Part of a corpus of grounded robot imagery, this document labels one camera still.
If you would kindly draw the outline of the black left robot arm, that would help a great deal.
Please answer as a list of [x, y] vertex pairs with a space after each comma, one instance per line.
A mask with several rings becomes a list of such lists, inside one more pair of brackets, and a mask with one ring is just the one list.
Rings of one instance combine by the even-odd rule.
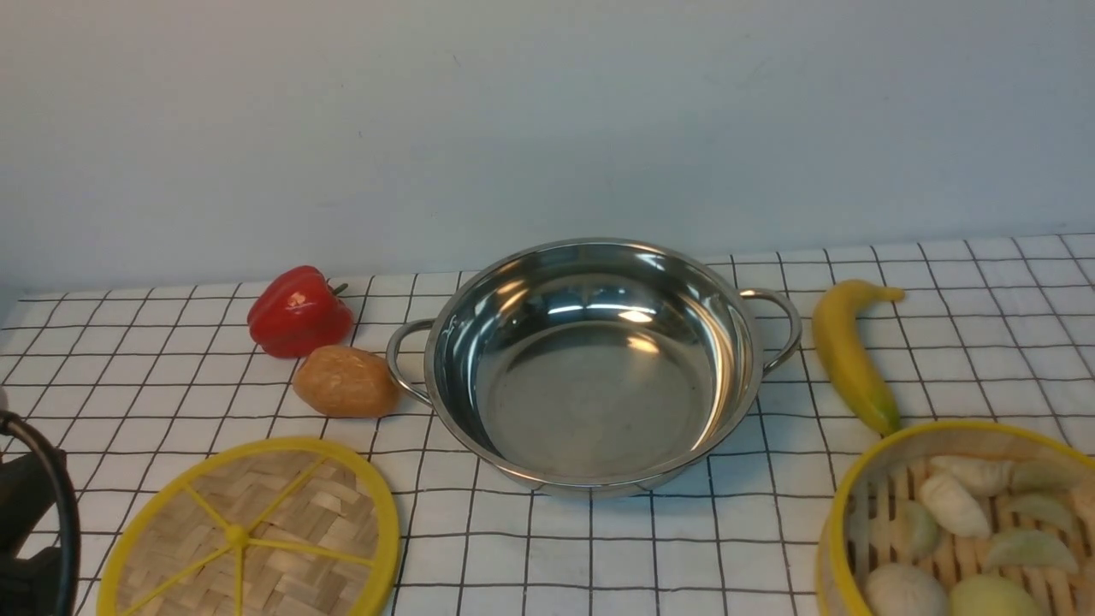
[[57, 495], [50, 473], [34, 453], [1, 468], [1, 613], [71, 615], [77, 598], [78, 539], [23, 556], [22, 549]]

